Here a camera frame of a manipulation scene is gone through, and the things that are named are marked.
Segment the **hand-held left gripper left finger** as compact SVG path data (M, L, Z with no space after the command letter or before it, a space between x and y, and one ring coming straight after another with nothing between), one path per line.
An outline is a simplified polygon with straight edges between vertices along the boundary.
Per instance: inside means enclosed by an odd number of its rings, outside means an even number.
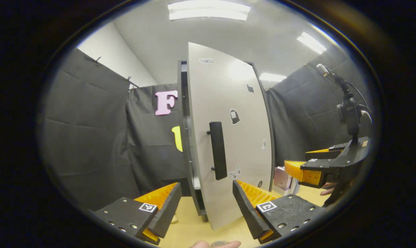
M93 214L117 232L158 245L168 232L181 197L181 184L172 183L135 199L121 197Z

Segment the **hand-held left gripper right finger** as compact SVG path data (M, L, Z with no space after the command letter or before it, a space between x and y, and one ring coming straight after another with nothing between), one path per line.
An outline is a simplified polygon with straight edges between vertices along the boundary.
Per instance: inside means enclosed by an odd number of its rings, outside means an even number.
M262 245L293 237L326 210L295 194L278 197L236 179L232 192L251 236Z

